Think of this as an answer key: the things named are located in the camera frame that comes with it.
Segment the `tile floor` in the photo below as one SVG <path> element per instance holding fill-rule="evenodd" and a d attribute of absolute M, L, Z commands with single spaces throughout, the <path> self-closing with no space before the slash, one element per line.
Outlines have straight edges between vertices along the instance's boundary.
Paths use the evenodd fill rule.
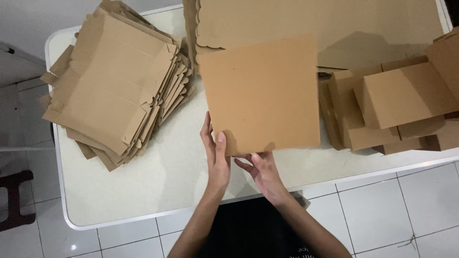
<path fill-rule="evenodd" d="M 13 144 L 52 145 L 49 124 L 38 121 L 40 112 L 32 103 L 37 92 L 46 88 L 20 89 L 16 100 L 0 92 L 2 108 L 19 107 L 5 115 L 15 121 L 11 126 L 22 124 L 24 137 Z M 13 127 L 1 129 L 17 133 Z M 76 231 L 62 215 L 54 151 L 19 152 L 11 160 L 0 176 L 27 168 L 34 172 L 35 178 L 21 185 L 21 210 L 36 213 L 37 219 L 0 232 L 2 258 L 166 257 L 192 215 L 188 211 Z M 305 186 L 303 194 L 311 201 L 311 215 L 355 258 L 459 257 L 458 166 L 456 162 L 338 184 L 319 183 Z M 6 191 L 1 189 L 0 221 L 6 218 L 6 207 Z"/>

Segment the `table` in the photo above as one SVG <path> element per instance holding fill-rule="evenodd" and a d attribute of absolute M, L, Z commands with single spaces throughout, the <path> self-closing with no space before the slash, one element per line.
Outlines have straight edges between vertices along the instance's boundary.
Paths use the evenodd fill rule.
<path fill-rule="evenodd" d="M 437 0 L 443 29 L 452 29 L 444 19 L 445 5 Z M 186 36 L 182 5 L 142 13 L 158 29 Z M 53 33 L 45 45 L 47 68 L 69 44 L 75 44 L 79 27 Z M 108 172 L 97 159 L 86 160 L 75 141 L 54 124 L 56 156 L 64 218 L 76 230 L 87 230 L 148 219 L 198 204 L 207 184 L 206 154 L 199 131 L 207 102 L 199 77 L 195 95 L 158 131 L 142 157 Z M 459 159 L 459 148 L 443 152 L 406 151 L 383 156 L 371 149 L 336 151 L 329 144 L 321 121 L 320 148 L 286 149 L 274 152 L 285 186 L 291 190 L 329 181 L 336 183 L 444 163 Z M 234 163 L 222 203 L 261 196 L 248 173 Z"/>

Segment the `wall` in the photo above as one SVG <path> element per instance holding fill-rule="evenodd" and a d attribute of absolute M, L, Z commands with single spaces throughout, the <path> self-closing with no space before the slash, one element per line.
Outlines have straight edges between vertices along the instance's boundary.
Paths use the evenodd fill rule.
<path fill-rule="evenodd" d="M 125 0 L 137 12 L 181 4 L 181 0 Z M 0 42 L 45 59 L 53 32 L 81 25 L 100 0 L 1 0 Z"/>

